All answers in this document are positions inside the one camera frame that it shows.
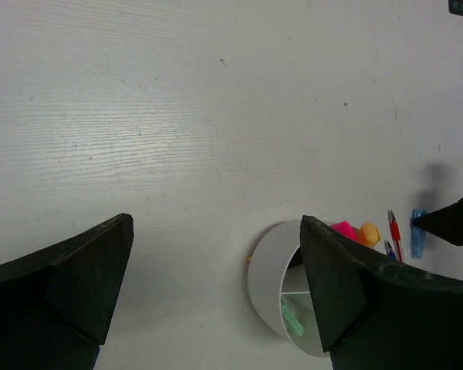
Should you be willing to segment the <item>blue transparent highlighter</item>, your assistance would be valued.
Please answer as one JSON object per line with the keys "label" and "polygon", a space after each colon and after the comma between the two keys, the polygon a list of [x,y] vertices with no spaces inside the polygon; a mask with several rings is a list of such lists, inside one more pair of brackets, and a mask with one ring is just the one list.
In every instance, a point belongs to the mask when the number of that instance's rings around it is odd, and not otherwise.
{"label": "blue transparent highlighter", "polygon": [[426,243],[426,236],[427,233],[425,230],[420,229],[419,227],[415,227],[413,225],[414,220],[419,217],[423,217],[427,214],[427,211],[421,208],[415,208],[411,211],[411,220],[410,220],[410,228],[411,228],[411,245],[410,245],[410,252],[411,257],[413,259],[421,259],[424,254],[424,247]]}

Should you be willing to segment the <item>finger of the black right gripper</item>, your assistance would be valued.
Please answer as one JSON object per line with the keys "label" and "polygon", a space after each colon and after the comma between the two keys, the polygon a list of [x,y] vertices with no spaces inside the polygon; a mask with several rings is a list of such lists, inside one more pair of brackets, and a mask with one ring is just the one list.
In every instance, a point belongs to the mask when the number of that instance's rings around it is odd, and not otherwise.
{"label": "finger of the black right gripper", "polygon": [[414,226],[454,246],[463,247],[463,197],[447,207],[415,218]]}

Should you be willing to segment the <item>red gel pen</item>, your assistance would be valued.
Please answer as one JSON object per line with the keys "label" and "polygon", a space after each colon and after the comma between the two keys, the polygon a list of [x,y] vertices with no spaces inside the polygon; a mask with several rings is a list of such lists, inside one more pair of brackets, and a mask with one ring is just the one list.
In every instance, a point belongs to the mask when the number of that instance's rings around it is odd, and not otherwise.
{"label": "red gel pen", "polygon": [[394,243],[395,254],[397,256],[397,259],[400,262],[404,263],[404,252],[401,246],[400,230],[399,230],[399,226],[397,223],[397,219],[392,210],[387,211],[387,216],[388,216],[388,223],[389,223],[391,238]]}

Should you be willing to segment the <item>yellow capped orange highlighter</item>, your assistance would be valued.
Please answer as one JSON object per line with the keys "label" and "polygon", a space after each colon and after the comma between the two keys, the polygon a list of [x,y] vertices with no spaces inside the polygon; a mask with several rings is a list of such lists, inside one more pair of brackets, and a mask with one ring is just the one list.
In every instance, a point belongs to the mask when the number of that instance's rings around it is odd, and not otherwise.
{"label": "yellow capped orange highlighter", "polygon": [[365,247],[374,249],[380,241],[380,231],[371,222],[363,223],[357,230],[357,242]]}

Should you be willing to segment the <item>black highlighter pink cap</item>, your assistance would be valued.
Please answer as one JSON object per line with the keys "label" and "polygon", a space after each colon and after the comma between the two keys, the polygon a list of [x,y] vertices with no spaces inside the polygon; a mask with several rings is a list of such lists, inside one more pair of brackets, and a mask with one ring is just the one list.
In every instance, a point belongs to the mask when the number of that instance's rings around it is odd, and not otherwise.
{"label": "black highlighter pink cap", "polygon": [[331,224],[330,227],[342,234],[344,237],[357,241],[357,229],[353,227],[348,221],[344,220],[338,223]]}

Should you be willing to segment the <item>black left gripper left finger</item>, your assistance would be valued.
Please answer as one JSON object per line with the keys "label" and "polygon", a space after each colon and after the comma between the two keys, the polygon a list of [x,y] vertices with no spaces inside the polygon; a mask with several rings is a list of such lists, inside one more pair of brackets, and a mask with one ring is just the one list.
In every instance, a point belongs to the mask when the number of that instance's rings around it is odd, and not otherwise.
{"label": "black left gripper left finger", "polygon": [[133,245],[118,214],[0,264],[0,369],[92,369],[105,344]]}

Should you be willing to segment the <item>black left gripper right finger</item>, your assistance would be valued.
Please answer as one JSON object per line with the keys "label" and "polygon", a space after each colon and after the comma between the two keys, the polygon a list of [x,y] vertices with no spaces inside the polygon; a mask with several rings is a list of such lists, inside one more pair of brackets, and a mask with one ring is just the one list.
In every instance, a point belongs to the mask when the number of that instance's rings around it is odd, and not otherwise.
{"label": "black left gripper right finger", "polygon": [[463,281],[401,263],[312,216],[300,249],[335,369],[463,369]]}

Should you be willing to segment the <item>green transparent highlighter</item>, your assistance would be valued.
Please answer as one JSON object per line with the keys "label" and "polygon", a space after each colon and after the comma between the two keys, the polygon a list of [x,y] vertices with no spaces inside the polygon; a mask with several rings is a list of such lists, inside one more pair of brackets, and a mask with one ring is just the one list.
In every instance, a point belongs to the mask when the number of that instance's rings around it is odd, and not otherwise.
{"label": "green transparent highlighter", "polygon": [[281,313],[282,313],[282,320],[287,327],[287,331],[291,335],[295,335],[298,337],[302,337],[305,334],[305,328],[296,317],[295,311],[290,308],[288,303],[284,300],[281,300]]}

